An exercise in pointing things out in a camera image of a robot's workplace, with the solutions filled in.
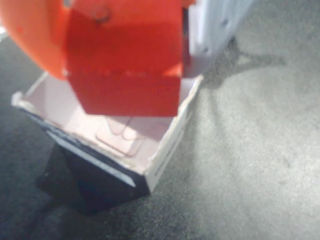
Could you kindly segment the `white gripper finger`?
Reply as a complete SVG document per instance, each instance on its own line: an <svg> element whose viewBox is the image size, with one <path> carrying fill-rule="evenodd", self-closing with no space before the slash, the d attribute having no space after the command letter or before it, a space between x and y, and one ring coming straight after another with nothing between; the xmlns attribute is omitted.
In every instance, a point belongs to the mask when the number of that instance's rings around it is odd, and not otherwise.
<svg viewBox="0 0 320 240"><path fill-rule="evenodd" d="M209 68L252 6L252 0L196 0L189 5L186 77L196 77Z"/></svg>

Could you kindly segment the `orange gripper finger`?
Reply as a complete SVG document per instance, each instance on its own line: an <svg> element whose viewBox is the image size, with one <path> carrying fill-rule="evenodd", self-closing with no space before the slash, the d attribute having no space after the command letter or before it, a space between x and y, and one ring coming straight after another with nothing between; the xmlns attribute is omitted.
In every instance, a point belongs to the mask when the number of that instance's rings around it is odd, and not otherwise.
<svg viewBox="0 0 320 240"><path fill-rule="evenodd" d="M70 8L64 0L2 0L0 21L12 40L41 69L64 80Z"/></svg>

